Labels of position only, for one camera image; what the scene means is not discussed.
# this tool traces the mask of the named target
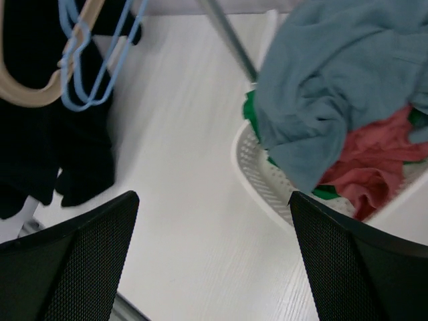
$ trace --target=clothes rack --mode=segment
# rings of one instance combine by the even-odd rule
[[[257,79],[257,71],[254,68],[246,50],[243,48],[238,36],[235,33],[228,18],[224,14],[217,0],[198,0],[201,7],[204,9],[217,33],[226,43],[227,47],[233,54],[236,62],[244,71],[250,83],[255,83]]]

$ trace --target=gray-blue shirt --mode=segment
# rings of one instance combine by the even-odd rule
[[[259,74],[263,147],[309,193],[348,131],[407,102],[428,114],[427,59],[427,0],[306,0],[280,27]],[[428,121],[409,139],[428,141]]]

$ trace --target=beige hanger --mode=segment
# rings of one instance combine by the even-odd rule
[[[21,85],[7,71],[3,59],[4,2],[5,0],[0,0],[0,97],[12,104],[29,108],[42,107],[51,104],[62,94],[61,70],[56,70],[52,74],[46,87],[42,89],[33,89]],[[85,5],[83,6],[82,12],[80,13],[80,18],[85,21],[91,31],[95,25],[98,15],[100,14],[103,4],[104,0],[86,0]],[[75,47],[75,49],[77,49],[84,40],[84,34],[79,25],[76,24],[74,26],[73,34],[77,35],[78,44]],[[67,42],[63,50],[63,54],[66,52],[70,42],[70,40]],[[68,81],[70,81],[70,78],[73,74],[72,54],[69,57],[68,65]]]

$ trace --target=red cloth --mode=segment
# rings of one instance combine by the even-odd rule
[[[355,207],[362,221],[390,201],[403,182],[403,162],[428,157],[428,142],[411,144],[412,125],[407,106],[386,120],[349,132],[340,159],[326,171],[320,185],[334,185],[336,192]]]

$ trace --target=black garment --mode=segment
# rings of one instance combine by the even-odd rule
[[[119,16],[116,12],[112,15],[109,8],[119,10],[119,14],[122,11],[115,0],[106,1],[96,24],[96,31],[104,35],[114,31],[111,26]],[[24,86],[46,86],[67,42],[60,27],[58,0],[6,0],[4,12],[3,55],[9,73]],[[127,24],[133,22],[129,15]],[[87,93],[102,60],[91,42],[81,56]],[[97,99],[109,81],[106,72]],[[79,103],[72,85],[69,90],[72,100]],[[112,94],[100,106],[79,113],[66,109],[61,99],[42,108],[22,108],[0,100],[0,204],[5,204],[0,207],[0,218],[16,214],[27,195],[49,205],[55,186],[64,196],[62,205],[74,206],[114,183],[114,161],[106,131],[111,105]],[[60,168],[63,171],[57,180]]]

